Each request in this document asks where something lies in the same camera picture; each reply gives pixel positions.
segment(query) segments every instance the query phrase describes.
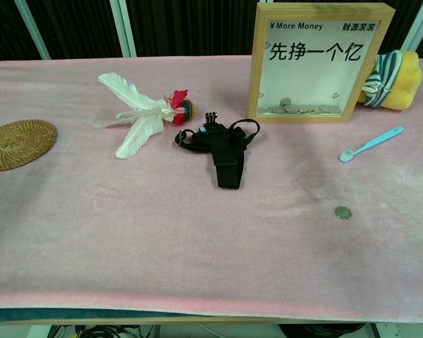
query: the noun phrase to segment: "woven rattan coaster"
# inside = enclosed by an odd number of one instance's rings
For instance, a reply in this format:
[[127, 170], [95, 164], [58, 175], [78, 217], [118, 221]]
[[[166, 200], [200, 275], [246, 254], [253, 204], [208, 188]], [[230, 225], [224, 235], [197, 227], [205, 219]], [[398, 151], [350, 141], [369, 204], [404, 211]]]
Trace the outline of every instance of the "woven rattan coaster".
[[43, 120], [22, 120], [0, 127], [0, 171], [39, 158], [54, 145], [56, 129]]

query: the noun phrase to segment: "plush toy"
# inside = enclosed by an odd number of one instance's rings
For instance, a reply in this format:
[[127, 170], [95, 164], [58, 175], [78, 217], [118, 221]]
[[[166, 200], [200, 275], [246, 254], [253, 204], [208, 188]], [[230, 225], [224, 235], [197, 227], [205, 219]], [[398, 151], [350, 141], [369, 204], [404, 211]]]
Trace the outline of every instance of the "plush toy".
[[378, 55], [357, 101], [402, 111], [412, 103], [421, 81], [417, 53], [392, 51]]

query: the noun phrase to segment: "black backdrop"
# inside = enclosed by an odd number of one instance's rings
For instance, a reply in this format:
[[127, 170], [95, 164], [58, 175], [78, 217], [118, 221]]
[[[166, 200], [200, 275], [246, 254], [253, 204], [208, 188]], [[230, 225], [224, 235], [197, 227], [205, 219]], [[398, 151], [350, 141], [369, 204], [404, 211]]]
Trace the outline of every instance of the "black backdrop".
[[[399, 49], [423, 0], [372, 2], [396, 10], [380, 52]], [[109, 0], [27, 3], [52, 58], [122, 56]], [[256, 5], [257, 0], [127, 0], [138, 56], [251, 54]], [[423, 40], [417, 53], [423, 58]], [[14, 1], [0, 0], [0, 60], [39, 58]]]

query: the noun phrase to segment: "striped fabric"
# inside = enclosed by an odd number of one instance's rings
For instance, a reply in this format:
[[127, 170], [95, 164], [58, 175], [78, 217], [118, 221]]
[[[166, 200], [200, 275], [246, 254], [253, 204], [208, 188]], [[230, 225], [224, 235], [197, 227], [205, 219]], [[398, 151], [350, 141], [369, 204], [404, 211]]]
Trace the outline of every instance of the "striped fabric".
[[376, 67], [362, 87], [366, 95], [365, 106], [382, 105], [400, 72], [402, 59], [403, 54], [399, 50], [376, 57]]

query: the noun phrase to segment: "pink tablecloth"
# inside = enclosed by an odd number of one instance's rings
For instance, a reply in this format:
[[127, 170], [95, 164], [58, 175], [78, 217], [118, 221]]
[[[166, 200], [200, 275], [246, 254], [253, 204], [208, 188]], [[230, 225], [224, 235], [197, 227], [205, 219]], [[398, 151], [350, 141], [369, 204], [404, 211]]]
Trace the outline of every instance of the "pink tablecloth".
[[229, 191], [211, 156], [173, 144], [173, 125], [115, 158], [128, 127], [97, 126], [127, 108], [99, 83], [108, 72], [154, 98], [188, 88], [192, 129], [207, 111], [245, 117], [247, 56], [0, 62], [0, 125], [39, 118], [59, 133], [0, 173], [0, 308], [423, 322], [423, 83], [402, 113], [263, 124]]

